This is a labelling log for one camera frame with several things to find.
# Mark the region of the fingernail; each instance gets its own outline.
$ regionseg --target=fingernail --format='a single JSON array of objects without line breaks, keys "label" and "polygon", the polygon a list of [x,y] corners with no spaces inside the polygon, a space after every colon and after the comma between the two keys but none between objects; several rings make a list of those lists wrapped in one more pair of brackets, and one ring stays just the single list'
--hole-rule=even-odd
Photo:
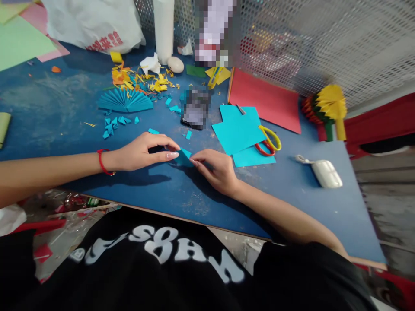
[{"label": "fingernail", "polygon": [[167,154],[167,158],[168,159],[175,159],[175,158],[177,158],[179,156],[179,153],[178,152],[170,152],[170,153],[168,153]]},{"label": "fingernail", "polygon": [[195,160],[192,160],[192,159],[189,159],[190,160],[190,162],[192,162],[192,164],[195,166],[195,167],[197,167],[198,165],[199,165],[199,162],[197,162],[197,161],[195,161]]}]

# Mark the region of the blue paper fan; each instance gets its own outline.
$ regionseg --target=blue paper fan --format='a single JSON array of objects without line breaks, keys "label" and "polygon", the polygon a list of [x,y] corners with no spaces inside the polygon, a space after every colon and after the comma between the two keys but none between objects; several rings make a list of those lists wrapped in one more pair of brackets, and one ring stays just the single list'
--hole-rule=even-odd
[{"label": "blue paper fan", "polygon": [[114,89],[104,93],[97,101],[98,107],[119,112],[137,112],[153,109],[153,102],[143,93]]}]

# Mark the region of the scissors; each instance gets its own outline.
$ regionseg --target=scissors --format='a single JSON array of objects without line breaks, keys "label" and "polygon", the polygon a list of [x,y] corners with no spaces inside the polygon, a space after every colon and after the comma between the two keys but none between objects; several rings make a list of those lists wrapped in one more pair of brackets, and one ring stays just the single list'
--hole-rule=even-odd
[{"label": "scissors", "polygon": [[[246,114],[246,112],[238,104],[236,104],[236,106],[238,107],[238,109],[241,112],[241,114]],[[280,151],[281,150],[281,141],[280,141],[280,139],[278,138],[277,134],[275,134],[269,128],[266,128],[266,127],[264,127],[262,125],[259,125],[259,129],[264,133],[265,137],[267,138],[262,143],[268,148],[269,153],[267,153],[264,150],[262,150],[262,148],[261,148],[261,146],[259,144],[255,144],[255,148],[263,156],[273,156],[275,154],[275,151]],[[276,143],[277,143],[277,146],[276,147],[274,146],[274,144],[272,143],[272,141],[269,139],[269,136],[268,136],[267,133],[270,134],[272,136],[272,138],[276,141]]]}]

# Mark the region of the green paper roll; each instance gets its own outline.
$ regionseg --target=green paper roll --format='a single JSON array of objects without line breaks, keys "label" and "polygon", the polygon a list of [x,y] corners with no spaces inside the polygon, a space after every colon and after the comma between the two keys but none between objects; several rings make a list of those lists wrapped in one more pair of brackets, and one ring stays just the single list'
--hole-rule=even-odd
[{"label": "green paper roll", "polygon": [[4,139],[9,128],[9,123],[12,115],[7,112],[0,112],[0,149],[3,148]]}]

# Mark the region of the white cylinder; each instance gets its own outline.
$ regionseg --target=white cylinder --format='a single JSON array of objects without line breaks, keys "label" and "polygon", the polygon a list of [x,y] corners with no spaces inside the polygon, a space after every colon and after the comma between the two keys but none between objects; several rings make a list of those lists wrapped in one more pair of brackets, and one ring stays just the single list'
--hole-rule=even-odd
[{"label": "white cylinder", "polygon": [[174,0],[153,0],[156,52],[159,62],[167,65],[173,54]]}]

